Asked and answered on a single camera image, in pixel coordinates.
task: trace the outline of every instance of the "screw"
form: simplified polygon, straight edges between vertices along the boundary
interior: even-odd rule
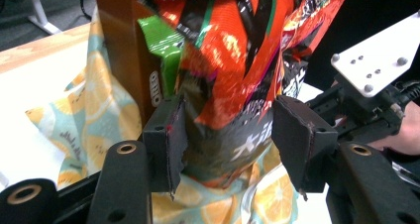
[[[365,92],[372,92],[372,91],[373,91],[373,86],[371,84],[365,85]]]
[[[333,54],[333,57],[331,57],[331,60],[333,62],[337,62],[339,59],[340,59],[340,55],[338,55],[338,54]]]
[[[405,58],[405,57],[400,57],[397,61],[396,61],[396,64],[398,64],[398,65],[405,65],[405,64],[407,64],[408,63],[408,59],[407,58]]]

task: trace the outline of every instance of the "yellow and white cloth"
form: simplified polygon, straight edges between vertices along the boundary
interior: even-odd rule
[[[86,68],[65,96],[27,111],[27,116],[66,158],[58,188],[101,170],[108,148],[142,132],[138,105],[112,76],[100,23],[94,19]],[[208,188],[181,175],[174,201],[153,193],[154,223],[291,223],[297,194],[278,150],[271,145],[226,189]]]

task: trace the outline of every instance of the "chip bag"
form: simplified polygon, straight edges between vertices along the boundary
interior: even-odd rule
[[[139,0],[185,38],[184,173],[227,187],[271,143],[271,103],[296,96],[344,0]]]

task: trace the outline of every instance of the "wire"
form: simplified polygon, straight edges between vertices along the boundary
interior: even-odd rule
[[[84,3],[83,3],[83,1],[84,0],[80,0],[80,8],[81,8],[81,11],[83,12],[84,17],[86,17],[89,21],[91,21],[92,20],[92,16],[90,16],[89,14],[87,14],[86,11],[84,10]]]

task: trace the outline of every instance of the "white metal plate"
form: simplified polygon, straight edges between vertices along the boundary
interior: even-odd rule
[[[373,97],[407,71],[419,44],[420,12],[333,56],[331,64],[361,95]]]

